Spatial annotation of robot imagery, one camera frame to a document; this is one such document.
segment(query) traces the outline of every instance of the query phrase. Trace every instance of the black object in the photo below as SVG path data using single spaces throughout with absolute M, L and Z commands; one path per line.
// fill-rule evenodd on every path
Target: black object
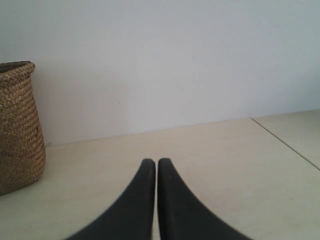
M 150 240 L 155 181 L 155 163 L 151 159 L 144 159 L 133 180 L 116 202 L 90 225 L 67 240 Z
M 210 212 L 189 190 L 169 158 L 158 163 L 161 240 L 249 240 Z

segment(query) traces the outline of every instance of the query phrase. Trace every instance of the woven basket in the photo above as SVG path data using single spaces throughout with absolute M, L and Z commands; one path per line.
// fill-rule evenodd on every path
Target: woven basket
M 0 195 L 42 176 L 45 145 L 33 96 L 29 61 L 0 64 Z

